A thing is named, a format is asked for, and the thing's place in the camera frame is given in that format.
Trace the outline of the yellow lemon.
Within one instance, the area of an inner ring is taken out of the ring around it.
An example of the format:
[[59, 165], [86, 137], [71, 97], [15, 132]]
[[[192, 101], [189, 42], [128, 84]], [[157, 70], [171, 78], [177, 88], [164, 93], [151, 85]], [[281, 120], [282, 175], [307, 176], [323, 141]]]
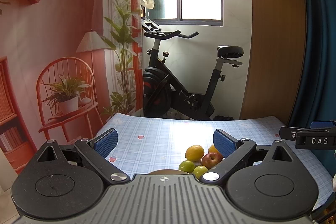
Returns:
[[211, 147], [209, 148], [209, 153], [218, 153], [218, 154], [220, 154], [220, 152], [216, 149], [216, 147], [214, 145], [211, 145]]
[[186, 150], [185, 158], [189, 161], [200, 161], [205, 154], [205, 151], [200, 145], [192, 145]]

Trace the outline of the red apple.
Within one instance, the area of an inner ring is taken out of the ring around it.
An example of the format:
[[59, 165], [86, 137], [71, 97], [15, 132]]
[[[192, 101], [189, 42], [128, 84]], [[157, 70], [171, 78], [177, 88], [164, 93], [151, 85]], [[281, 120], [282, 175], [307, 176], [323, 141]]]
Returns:
[[208, 170], [219, 164], [223, 159], [223, 156], [216, 152], [210, 152], [203, 156], [201, 163]]

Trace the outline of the green apple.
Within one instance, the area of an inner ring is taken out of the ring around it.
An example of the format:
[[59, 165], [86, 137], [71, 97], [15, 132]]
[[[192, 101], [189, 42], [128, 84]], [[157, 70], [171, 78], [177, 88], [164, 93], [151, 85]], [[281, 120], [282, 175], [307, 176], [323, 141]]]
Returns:
[[193, 170], [193, 174], [197, 179], [200, 179], [200, 177], [208, 171], [209, 170], [206, 166], [199, 165], [195, 167], [195, 169]]
[[192, 161], [185, 160], [180, 163], [178, 169], [185, 172], [185, 173], [193, 173], [194, 169], [196, 168], [195, 164]]

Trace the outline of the cream round plate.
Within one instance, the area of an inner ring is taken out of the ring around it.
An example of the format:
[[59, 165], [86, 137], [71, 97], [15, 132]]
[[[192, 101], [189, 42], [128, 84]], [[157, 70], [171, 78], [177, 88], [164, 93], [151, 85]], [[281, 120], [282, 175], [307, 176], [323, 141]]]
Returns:
[[187, 174], [184, 171], [176, 170], [176, 169], [161, 169], [155, 170], [149, 173], [150, 175], [184, 175]]

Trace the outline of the dark teal curtain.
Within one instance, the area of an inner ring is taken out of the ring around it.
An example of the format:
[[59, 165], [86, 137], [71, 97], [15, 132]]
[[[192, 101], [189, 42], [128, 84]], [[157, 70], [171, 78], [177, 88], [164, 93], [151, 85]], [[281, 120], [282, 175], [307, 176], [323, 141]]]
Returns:
[[335, 0], [306, 1], [303, 69], [289, 125], [335, 120]]

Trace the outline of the blue plaid strawberry tablecloth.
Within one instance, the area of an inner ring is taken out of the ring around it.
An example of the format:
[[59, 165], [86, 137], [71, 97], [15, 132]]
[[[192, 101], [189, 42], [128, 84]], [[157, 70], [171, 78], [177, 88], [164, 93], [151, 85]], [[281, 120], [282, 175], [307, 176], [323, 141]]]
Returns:
[[274, 116], [238, 121], [188, 121], [114, 115], [102, 127], [101, 135], [110, 128], [118, 133], [117, 146], [106, 157], [129, 176], [160, 169], [177, 169], [192, 145], [208, 151], [213, 134], [221, 129], [236, 139], [250, 138], [256, 144], [270, 145], [279, 139], [283, 123]]

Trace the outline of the brown wooden wardrobe panel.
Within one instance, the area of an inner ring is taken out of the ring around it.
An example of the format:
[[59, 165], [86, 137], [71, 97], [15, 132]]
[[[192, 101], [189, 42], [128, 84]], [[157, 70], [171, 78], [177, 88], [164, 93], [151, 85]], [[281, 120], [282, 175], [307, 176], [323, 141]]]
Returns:
[[301, 80], [305, 0], [252, 0], [252, 39], [240, 118], [276, 116], [287, 123]]

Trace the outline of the black exercise bike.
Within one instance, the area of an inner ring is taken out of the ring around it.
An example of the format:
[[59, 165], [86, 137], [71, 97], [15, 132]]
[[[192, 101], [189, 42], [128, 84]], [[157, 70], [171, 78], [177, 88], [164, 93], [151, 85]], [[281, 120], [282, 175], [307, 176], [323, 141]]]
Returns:
[[215, 90], [227, 82], [224, 70], [242, 66], [243, 48], [217, 43], [206, 58], [187, 52], [188, 46], [197, 46], [197, 31], [188, 35], [177, 27], [163, 30], [149, 18], [143, 18], [141, 26], [146, 43], [153, 42], [143, 70], [144, 116], [162, 118], [174, 110], [197, 121], [233, 120], [215, 111]]

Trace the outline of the printed room scene backdrop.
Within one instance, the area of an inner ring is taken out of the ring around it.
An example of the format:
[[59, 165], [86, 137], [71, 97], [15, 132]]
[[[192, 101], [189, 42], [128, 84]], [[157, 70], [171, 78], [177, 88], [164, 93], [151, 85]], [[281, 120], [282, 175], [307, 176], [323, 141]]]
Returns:
[[1, 0], [1, 153], [95, 136], [142, 108], [139, 0]]

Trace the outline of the white cloth on bike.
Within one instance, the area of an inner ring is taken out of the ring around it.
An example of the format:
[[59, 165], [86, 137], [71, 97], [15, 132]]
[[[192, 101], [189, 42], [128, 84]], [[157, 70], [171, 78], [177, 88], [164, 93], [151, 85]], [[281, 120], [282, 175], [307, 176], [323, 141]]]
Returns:
[[153, 10], [155, 6], [154, 0], [140, 0], [141, 6], [143, 6], [146, 9]]

